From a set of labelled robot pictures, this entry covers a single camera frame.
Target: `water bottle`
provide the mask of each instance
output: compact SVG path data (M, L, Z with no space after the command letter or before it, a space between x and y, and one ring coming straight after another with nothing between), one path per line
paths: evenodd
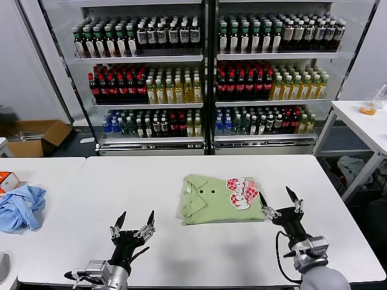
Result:
M226 117L226 122L224 123L224 134L226 136L230 136L232 131L232 122L231 122L231 117L227 116Z
M222 117L218 116L215 122L215 136L223 135L223 122Z

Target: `folded shirt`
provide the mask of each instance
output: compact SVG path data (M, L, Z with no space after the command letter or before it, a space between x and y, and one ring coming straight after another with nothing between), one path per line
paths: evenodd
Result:
M190 174L184 178L180 213L185 224L213 221L264 221L254 178L228 180Z

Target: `white wall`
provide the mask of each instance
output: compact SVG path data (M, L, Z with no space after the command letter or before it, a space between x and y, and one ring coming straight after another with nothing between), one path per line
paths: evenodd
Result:
M0 26L1 118L69 123L13 0L1 1Z

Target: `cardboard box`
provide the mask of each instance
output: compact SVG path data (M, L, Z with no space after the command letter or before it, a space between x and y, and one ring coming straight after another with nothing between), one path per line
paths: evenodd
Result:
M15 136L20 131L44 132L40 140L8 141L8 147L15 157L42 157L53 153L70 134L71 127L59 120L16 121L0 124L0 136Z

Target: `crumpled blue shirt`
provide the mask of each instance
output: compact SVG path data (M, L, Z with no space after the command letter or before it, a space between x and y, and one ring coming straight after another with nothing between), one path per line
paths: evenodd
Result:
M33 212L44 208L45 193L46 190L29 185L7 192L0 199L0 231L11 233L22 224L31 231L38 230L41 223Z

